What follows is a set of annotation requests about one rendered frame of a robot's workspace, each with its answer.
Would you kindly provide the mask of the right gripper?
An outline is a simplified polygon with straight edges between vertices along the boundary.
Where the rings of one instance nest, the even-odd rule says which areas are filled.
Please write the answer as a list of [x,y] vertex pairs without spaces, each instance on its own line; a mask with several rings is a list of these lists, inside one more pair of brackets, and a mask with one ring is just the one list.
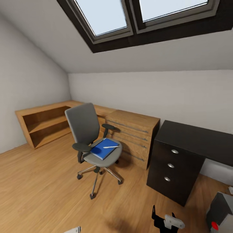
[[[172,216],[175,217],[174,213],[172,213]],[[153,206],[152,210],[152,219],[154,220],[154,226],[160,229],[160,233],[178,232],[178,227],[172,226],[171,229],[165,227],[164,219],[156,215],[155,206]]]

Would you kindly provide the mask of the swivel chair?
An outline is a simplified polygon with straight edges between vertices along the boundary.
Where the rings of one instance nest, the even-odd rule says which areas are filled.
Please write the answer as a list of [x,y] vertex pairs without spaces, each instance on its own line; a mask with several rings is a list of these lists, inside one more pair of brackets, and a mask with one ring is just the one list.
[[94,165],[93,167],[78,172],[78,180],[81,178],[81,175],[79,175],[80,173],[92,169],[95,169],[94,172],[97,173],[90,198],[93,199],[95,197],[95,185],[97,182],[98,174],[102,174],[102,169],[106,170],[115,178],[117,178],[119,185],[122,184],[121,179],[107,169],[107,167],[113,165],[114,163],[119,163],[118,158],[120,157],[123,148],[121,143],[118,140],[107,138],[118,143],[118,146],[103,160],[90,152],[95,145],[106,138],[108,130],[114,130],[115,127],[110,124],[102,124],[102,127],[105,128],[104,136],[102,139],[93,142],[98,138],[100,131],[100,124],[93,103],[85,103],[73,108],[69,108],[65,110],[65,115],[76,142],[72,145],[72,147],[78,151],[78,162],[81,164],[86,161]]

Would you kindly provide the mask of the folder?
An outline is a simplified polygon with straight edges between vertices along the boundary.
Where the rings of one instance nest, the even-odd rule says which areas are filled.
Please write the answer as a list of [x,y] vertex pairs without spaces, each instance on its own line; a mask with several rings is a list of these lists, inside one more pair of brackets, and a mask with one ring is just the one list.
[[[105,138],[100,143],[95,145],[90,152],[94,154],[96,157],[103,160],[106,156],[109,155],[109,153],[111,153],[115,149],[114,146],[118,146],[118,143]],[[105,147],[111,147],[111,148],[105,148]]]

